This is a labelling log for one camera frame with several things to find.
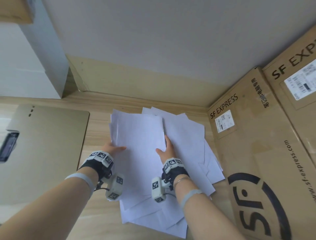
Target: cable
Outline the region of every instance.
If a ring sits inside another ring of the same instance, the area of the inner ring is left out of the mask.
[[[95,189],[94,192],[95,192],[95,191],[98,191],[98,190],[100,190],[100,189],[105,189],[105,190],[107,190],[107,191],[110,191],[110,189],[108,189],[108,188],[106,188],[106,187],[100,187],[100,188],[98,188],[98,189]]]
[[[164,195],[171,195],[171,196],[177,198],[174,194],[171,194],[171,193],[165,193]]]

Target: barcode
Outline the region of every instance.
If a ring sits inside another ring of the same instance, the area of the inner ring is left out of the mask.
[[[298,86],[299,90],[301,91],[301,93],[305,93],[306,89],[304,88],[304,86],[302,85],[302,83],[300,82],[300,80],[297,78],[297,76],[293,77],[294,82],[296,83],[296,85]]]
[[[303,72],[305,73],[306,76],[312,74],[315,71],[316,71],[316,67],[313,64],[308,65],[307,67],[303,69]]]

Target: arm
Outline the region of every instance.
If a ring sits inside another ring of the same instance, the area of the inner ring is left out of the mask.
[[[110,143],[102,151],[113,156],[125,147]],[[78,173],[88,176],[96,186],[99,176],[91,167]],[[66,239],[90,197],[90,188],[81,178],[68,178],[47,191],[0,227],[0,239]]]
[[[165,152],[156,149],[162,163],[169,158],[176,157],[173,145],[167,136],[166,143],[167,149]],[[178,175],[174,183],[183,177],[186,178],[178,182],[175,186],[175,193],[179,204],[191,190],[198,189],[187,175]],[[210,237],[214,240],[245,240],[238,229],[214,206],[205,194],[195,194],[190,197],[183,210],[185,219],[195,240],[210,239]]]

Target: wooden floor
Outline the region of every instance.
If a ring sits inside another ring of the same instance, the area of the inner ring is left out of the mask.
[[[142,107],[156,107],[174,114],[185,112],[187,116],[205,126],[205,138],[217,155],[206,108],[182,104],[149,101],[96,92],[79,92],[71,74],[68,75],[63,99],[36,99],[0,97],[0,143],[6,134],[5,128],[19,104],[37,104],[51,107],[70,108],[90,112],[87,133],[80,161],[98,150],[110,139],[108,123],[113,109],[128,113],[141,113]],[[213,202],[234,222],[226,181],[214,185]],[[109,202],[102,190],[93,194],[68,239],[178,239],[155,230],[131,223],[122,224],[119,203]],[[192,239],[188,231],[187,239]]]

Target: stack of paper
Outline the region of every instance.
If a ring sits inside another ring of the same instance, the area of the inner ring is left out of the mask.
[[[115,146],[127,147],[115,156],[112,169],[125,176],[119,198],[122,222],[185,238],[187,223],[176,198],[168,195],[162,203],[151,198],[151,180],[162,174],[162,163],[155,150],[166,150],[167,134],[191,179],[209,196],[215,192],[212,184],[224,176],[204,139],[204,126],[189,120],[185,113],[174,115],[152,107],[143,108],[142,114],[113,110],[110,132]]]

